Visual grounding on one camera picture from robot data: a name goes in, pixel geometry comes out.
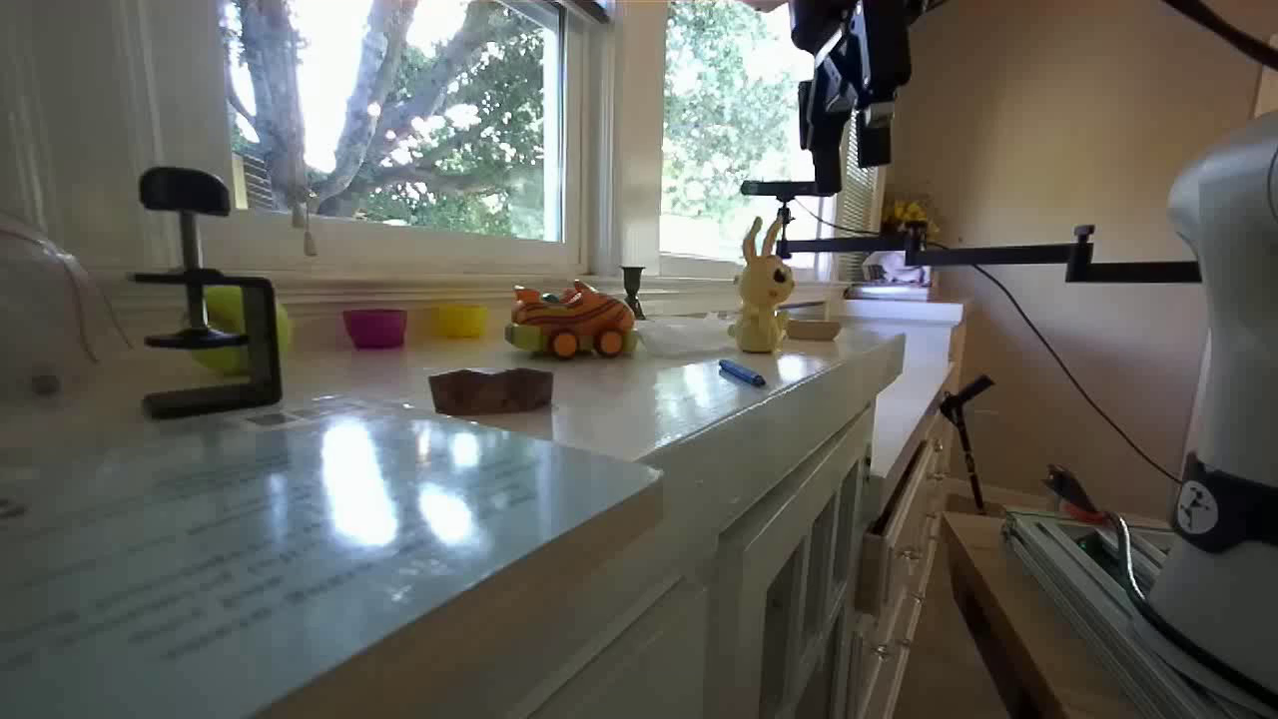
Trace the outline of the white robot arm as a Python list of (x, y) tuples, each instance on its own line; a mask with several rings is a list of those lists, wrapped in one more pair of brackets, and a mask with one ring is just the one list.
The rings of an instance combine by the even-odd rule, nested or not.
[[(887, 106), (909, 81), (909, 12), (903, 0), (784, 0), (791, 45), (815, 56), (802, 84), (802, 148), (815, 180), (802, 196), (842, 188), (842, 125), (859, 162), (890, 158)], [(1178, 495), (1174, 547), (1143, 620), (1191, 662), (1252, 702), (1278, 696), (1278, 114), (1252, 114), (1170, 188), (1170, 222), (1191, 263), (1092, 263), (1090, 245), (926, 247), (897, 233), (909, 263), (1060, 263), (1068, 278), (1144, 278), (1204, 291), (1204, 365)]]

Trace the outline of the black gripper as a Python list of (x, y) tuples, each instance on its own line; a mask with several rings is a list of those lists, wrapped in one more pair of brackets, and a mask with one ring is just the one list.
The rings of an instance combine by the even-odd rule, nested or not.
[(897, 0), (788, 0), (791, 45), (815, 56), (799, 84), (809, 196), (842, 188), (842, 138), (859, 168), (890, 162), (890, 105), (909, 81), (906, 8)]

